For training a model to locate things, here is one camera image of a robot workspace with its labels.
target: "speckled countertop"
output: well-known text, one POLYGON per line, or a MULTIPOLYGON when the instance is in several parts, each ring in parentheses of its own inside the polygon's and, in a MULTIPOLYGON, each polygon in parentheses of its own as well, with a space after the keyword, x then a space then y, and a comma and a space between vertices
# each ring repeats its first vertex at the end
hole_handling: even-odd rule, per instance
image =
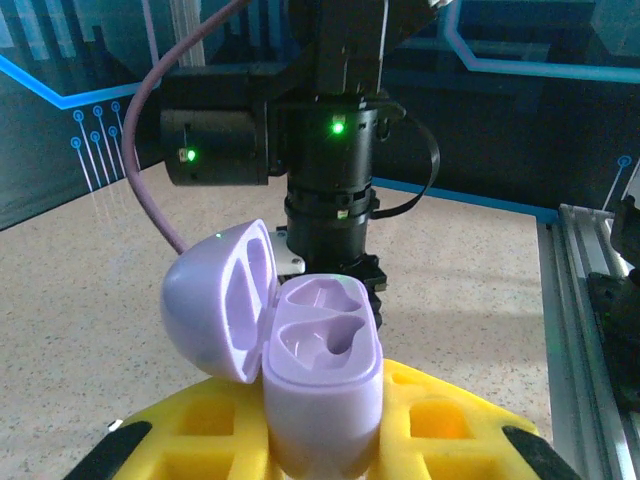
MULTIPOLYGON (((253 218, 283 224, 286 180, 183 188, 144 172, 191 242, 253 218)), ((407 194, 380 189, 384 205, 407 194)), ((126 418, 205 378, 169 343, 159 286, 175 259, 124 182, 0 233, 0 478, 56 479, 126 418)), ((533 217, 425 198, 372 222, 385 356, 466 388, 551 436, 533 217)))

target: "green led light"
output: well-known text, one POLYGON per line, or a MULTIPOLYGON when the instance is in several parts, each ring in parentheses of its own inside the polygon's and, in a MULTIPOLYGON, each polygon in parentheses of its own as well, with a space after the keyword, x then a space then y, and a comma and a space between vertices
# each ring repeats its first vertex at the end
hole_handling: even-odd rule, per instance
POLYGON ((331 131, 336 135, 340 135, 342 132, 344 132, 344 123, 334 122, 333 125, 331 125, 331 131))

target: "yellow tray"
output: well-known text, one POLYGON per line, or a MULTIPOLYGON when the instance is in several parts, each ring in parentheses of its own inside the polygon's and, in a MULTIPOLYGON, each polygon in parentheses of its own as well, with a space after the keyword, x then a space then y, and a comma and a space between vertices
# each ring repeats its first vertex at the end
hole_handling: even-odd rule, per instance
MULTIPOLYGON (((262 385, 209 379, 127 419, 151 423, 115 480, 276 480, 262 385)), ((370 480, 538 480, 504 426, 535 426, 471 393, 385 360, 370 480)))

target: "earbud case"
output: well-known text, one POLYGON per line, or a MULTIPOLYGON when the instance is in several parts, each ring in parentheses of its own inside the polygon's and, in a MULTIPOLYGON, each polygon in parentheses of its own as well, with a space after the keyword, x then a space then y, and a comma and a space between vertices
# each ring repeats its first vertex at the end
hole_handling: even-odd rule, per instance
POLYGON ((360 473, 382 416, 382 348, 364 285, 333 274, 278 285, 262 220, 183 253, 162 317, 200 370, 243 383, 262 367, 271 447, 292 476, 360 473))

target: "granite surface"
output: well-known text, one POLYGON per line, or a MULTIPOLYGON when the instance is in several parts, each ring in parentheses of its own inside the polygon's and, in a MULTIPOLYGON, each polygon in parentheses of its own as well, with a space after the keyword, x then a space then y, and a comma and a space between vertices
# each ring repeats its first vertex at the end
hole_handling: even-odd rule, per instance
MULTIPOLYGON (((263 218, 283 224, 285 179, 184 188, 144 172, 189 242, 263 218)), ((380 189, 384 206, 407 194, 380 189)), ((169 343, 159 286, 175 254, 119 182, 0 233, 0 478, 56 479, 126 418, 205 378, 169 343)), ((551 436, 533 217, 425 198, 371 223, 389 276, 385 356, 535 422, 551 436)))

